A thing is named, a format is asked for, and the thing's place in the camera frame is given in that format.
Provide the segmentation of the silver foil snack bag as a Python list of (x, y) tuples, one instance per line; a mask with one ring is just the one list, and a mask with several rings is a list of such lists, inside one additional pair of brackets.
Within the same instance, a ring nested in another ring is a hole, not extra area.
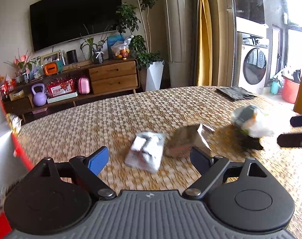
[(210, 153), (208, 137), (215, 130), (203, 123), (178, 128), (166, 144), (165, 156), (171, 158), (185, 158), (190, 156), (193, 147), (204, 153)]

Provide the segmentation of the white tissue pack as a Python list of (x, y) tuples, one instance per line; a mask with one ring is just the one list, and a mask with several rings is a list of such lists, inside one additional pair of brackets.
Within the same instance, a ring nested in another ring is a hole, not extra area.
[(236, 108), (231, 114), (230, 121), (240, 132), (252, 138), (272, 136), (284, 127), (281, 117), (255, 105)]

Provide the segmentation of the white printed plastic pouch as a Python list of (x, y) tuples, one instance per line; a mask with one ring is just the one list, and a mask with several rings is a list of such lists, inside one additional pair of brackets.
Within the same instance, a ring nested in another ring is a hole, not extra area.
[(127, 166), (156, 173), (163, 156), (166, 135), (163, 133), (138, 133), (125, 157)]

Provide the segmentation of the teal spray bottle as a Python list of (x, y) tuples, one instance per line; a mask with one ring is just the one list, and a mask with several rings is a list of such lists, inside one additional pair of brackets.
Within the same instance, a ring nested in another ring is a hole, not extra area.
[(278, 78), (275, 78), (271, 84), (271, 89), (270, 89), (271, 94), (277, 95), (280, 88), (281, 88), (281, 82), (278, 80)]

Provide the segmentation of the dark cloth on table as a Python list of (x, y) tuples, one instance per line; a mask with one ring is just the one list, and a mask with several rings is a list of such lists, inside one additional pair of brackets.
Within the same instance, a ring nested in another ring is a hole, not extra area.
[(228, 98), (230, 101), (239, 101), (246, 99), (254, 99), (257, 97), (255, 94), (245, 90), (242, 87), (218, 87), (216, 92)]

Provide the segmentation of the pink small case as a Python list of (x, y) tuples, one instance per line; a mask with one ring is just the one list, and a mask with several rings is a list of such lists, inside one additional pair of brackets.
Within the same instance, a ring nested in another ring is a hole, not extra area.
[(90, 93), (90, 80), (88, 77), (83, 76), (78, 79), (78, 91), (80, 94)]

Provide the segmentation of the white washing machine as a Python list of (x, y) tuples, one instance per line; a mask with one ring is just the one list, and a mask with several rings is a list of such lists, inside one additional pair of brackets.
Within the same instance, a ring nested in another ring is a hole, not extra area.
[(268, 56), (268, 38), (238, 32), (234, 85), (251, 93), (262, 94)]

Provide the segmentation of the wooden tv cabinet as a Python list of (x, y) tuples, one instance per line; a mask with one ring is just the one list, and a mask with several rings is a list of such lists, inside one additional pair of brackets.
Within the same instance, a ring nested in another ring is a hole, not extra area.
[[(54, 75), (45, 76), (40, 80), (15, 87), (14, 91), (23, 91), (23, 96), (14, 101), (1, 100), (0, 103), (5, 113), (13, 113), (25, 119), (26, 114), (49, 107), (57, 107), (64, 104), (71, 104), (76, 107), (79, 101), (84, 102), (93, 98), (125, 91), (135, 92), (140, 87), (140, 77), (136, 67), (137, 60), (130, 58), (126, 60), (106, 60), (101, 64), (90, 64), (76, 69), (62, 71)], [(90, 91), (87, 94), (81, 94), (79, 92), (78, 80), (81, 77), (88, 78)], [(39, 83), (47, 85), (57, 79), (68, 78), (74, 79), (74, 86), (78, 93), (76, 97), (45, 103), (42, 106), (34, 104), (32, 85)]]

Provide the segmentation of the red gift package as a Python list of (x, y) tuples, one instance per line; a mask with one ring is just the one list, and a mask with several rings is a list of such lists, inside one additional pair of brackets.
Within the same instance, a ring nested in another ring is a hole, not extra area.
[(73, 78), (54, 79), (46, 85), (46, 88), (50, 98), (62, 96), (75, 92), (75, 80)]

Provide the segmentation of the black cylindrical speaker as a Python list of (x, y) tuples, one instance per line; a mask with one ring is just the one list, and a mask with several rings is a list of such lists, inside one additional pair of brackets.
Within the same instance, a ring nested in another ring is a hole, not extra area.
[(76, 50), (70, 50), (66, 52), (66, 59), (68, 64), (74, 64), (78, 62)]

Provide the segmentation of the potted orchid leaves vase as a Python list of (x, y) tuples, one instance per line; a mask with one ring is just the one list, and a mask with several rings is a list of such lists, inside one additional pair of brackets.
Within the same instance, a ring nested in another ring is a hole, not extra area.
[(83, 24), (83, 26), (87, 32), (87, 37), (81, 36), (80, 39), (82, 39), (83, 42), (80, 43), (80, 50), (83, 54), (83, 57), (86, 59), (86, 56), (84, 53), (84, 48), (88, 48), (88, 53), (89, 53), (88, 60), (95, 61), (95, 53), (103, 54), (102, 49), (103, 49), (103, 46), (107, 43), (108, 32), (109, 32), (110, 26), (107, 25), (107, 27), (102, 32), (100, 39), (97, 42), (94, 41), (93, 26), (92, 26), (92, 33), (90, 33), (88, 31), (88, 28), (86, 25)]

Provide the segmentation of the pink flower plant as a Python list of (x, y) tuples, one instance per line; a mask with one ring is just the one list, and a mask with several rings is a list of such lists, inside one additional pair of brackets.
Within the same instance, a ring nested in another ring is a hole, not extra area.
[(7, 64), (16, 69), (16, 74), (21, 76), (21, 83), (27, 84), (30, 79), (30, 72), (32, 68), (37, 64), (36, 58), (31, 58), (32, 52), (26, 51), (24, 54), (20, 55), (18, 51), (18, 56), (15, 59), (10, 61), (5, 61), (4, 64)]

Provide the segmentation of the white floor air conditioner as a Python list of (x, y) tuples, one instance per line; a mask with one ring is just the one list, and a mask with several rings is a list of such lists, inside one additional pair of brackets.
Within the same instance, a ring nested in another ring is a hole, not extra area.
[(168, 64), (171, 87), (191, 81), (193, 0), (165, 0)]

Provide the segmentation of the photo frame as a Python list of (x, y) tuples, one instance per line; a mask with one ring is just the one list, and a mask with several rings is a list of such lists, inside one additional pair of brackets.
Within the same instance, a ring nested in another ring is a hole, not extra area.
[(57, 60), (59, 60), (59, 51), (51, 52), (47, 55), (43, 55), (40, 57), (41, 65), (46, 65)]

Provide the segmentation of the black wall television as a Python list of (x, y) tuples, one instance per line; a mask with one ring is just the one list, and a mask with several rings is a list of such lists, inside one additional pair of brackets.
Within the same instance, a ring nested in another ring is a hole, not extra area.
[(33, 50), (115, 30), (122, 0), (41, 0), (30, 5)]

